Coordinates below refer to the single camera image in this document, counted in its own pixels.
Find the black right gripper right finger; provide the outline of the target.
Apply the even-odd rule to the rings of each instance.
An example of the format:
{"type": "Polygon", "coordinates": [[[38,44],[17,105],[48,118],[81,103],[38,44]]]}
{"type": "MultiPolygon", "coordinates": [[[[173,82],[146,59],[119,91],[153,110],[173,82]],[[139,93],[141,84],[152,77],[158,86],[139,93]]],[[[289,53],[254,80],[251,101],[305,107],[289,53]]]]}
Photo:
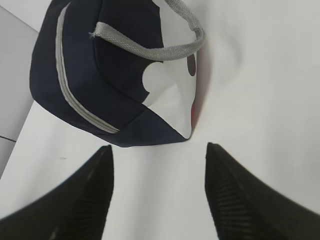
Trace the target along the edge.
{"type": "Polygon", "coordinates": [[[220,240],[318,240],[319,214],[254,176],[223,147],[208,143],[204,189],[220,240]]]}

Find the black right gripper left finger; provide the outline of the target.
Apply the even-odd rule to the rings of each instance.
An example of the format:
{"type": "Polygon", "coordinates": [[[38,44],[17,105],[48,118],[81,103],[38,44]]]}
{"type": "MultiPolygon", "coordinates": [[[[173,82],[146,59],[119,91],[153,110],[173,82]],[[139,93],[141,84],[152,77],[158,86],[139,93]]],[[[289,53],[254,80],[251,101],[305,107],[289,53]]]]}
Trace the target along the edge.
{"type": "Polygon", "coordinates": [[[2,240],[100,240],[114,190],[110,145],[38,200],[0,220],[2,240]]]}

